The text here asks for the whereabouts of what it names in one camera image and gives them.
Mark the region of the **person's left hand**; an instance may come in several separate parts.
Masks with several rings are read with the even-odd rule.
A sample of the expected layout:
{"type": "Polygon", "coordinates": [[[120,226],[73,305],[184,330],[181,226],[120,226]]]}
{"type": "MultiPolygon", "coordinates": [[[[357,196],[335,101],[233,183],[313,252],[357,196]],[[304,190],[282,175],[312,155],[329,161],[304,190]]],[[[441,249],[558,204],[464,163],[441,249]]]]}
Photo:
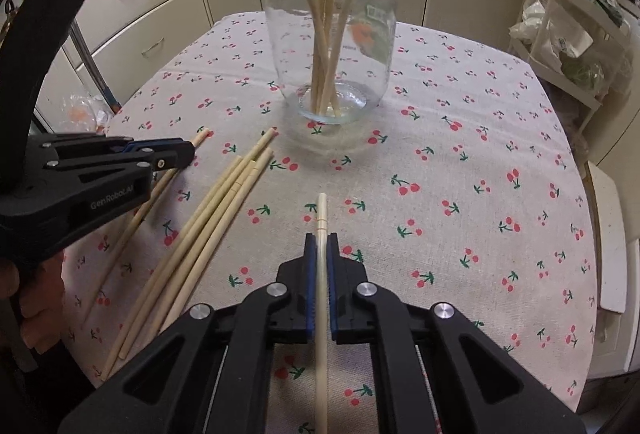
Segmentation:
{"type": "Polygon", "coordinates": [[[61,251],[41,263],[23,287],[17,268],[1,263],[1,355],[33,376],[49,365],[46,353],[64,329],[64,258],[61,251]]]}

